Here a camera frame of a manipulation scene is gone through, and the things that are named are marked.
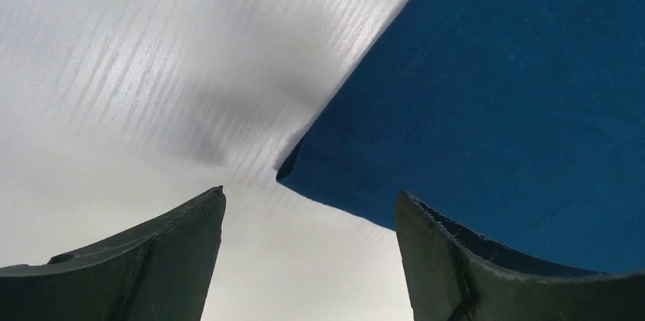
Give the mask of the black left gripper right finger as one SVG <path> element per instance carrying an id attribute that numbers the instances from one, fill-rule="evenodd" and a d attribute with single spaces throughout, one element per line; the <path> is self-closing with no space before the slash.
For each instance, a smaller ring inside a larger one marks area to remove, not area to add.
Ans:
<path id="1" fill-rule="evenodd" d="M 642 320 L 644 273 L 545 261 L 452 221 L 402 191 L 396 236 L 416 320 Z"/>

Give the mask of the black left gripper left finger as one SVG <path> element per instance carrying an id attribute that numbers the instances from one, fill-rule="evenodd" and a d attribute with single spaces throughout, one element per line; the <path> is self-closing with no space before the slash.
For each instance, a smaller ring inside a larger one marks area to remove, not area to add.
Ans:
<path id="1" fill-rule="evenodd" d="M 3 320 L 199 320 L 226 198 L 211 188 L 149 221 L 52 257 L 1 270 Z"/>

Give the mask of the blue t-shirt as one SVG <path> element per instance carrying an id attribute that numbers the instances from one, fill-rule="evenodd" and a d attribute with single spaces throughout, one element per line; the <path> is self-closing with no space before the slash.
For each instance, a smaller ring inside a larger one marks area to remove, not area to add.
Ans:
<path id="1" fill-rule="evenodd" d="M 408 0 L 277 172 L 394 228 L 407 190 L 523 253 L 644 266 L 644 0 Z"/>

